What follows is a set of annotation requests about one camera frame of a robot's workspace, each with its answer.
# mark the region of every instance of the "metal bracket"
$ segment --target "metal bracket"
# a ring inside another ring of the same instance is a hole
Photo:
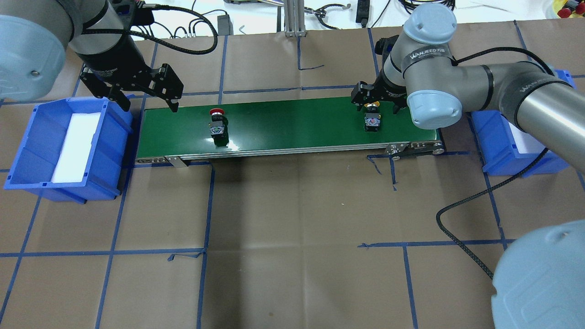
[[[286,36],[306,36],[304,0],[284,0],[284,25]]]
[[[175,168],[186,168],[187,164],[178,156],[166,156],[167,161]]]
[[[443,142],[440,140],[429,140],[427,142],[404,142],[392,143],[386,147],[392,160],[400,160],[405,157],[415,157],[421,155],[439,155],[445,151]]]

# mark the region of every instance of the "green conveyor belt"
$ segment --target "green conveyor belt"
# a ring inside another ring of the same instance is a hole
[[[209,110],[229,120],[230,143],[217,147],[209,134]],[[437,131],[415,127],[408,111],[393,115],[382,104],[378,132],[364,131],[364,113],[349,97],[168,108],[144,112],[137,161],[164,156],[182,159],[270,155],[324,150],[383,148],[389,143],[439,140]]]

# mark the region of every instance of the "metal post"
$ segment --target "metal post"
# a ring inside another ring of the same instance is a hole
[[[284,0],[284,24],[286,36],[306,36],[304,0]]]

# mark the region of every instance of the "blue plastic bin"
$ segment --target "blue plastic bin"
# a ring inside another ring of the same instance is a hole
[[[99,112],[97,129],[82,181],[52,183],[61,148],[73,114]],[[4,189],[26,190],[52,201],[113,200],[132,114],[118,104],[93,97],[66,98],[39,104],[33,110]]]
[[[556,72],[559,78],[575,88],[574,81],[568,71],[556,70]],[[513,175],[524,169],[538,156],[539,153],[520,153],[518,151],[510,125],[499,111],[472,112],[472,120],[486,163],[483,166],[483,172],[491,176]],[[567,167],[569,167],[567,162],[549,151],[523,177],[533,174],[557,173]]]

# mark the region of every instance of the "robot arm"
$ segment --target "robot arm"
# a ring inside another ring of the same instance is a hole
[[[585,96],[532,62],[456,66],[448,42],[456,30],[454,14],[440,4],[417,8],[396,38],[372,85],[352,92],[359,109],[374,101],[410,107],[422,129],[443,128],[462,112],[499,109],[520,130],[585,172]]]
[[[88,34],[149,25],[152,10],[135,0],[2,0],[0,98],[29,101],[46,95],[69,45],[84,61],[81,81],[94,96],[128,110],[130,101],[122,90],[143,91],[176,111],[183,84],[168,64],[150,68],[128,34]]]

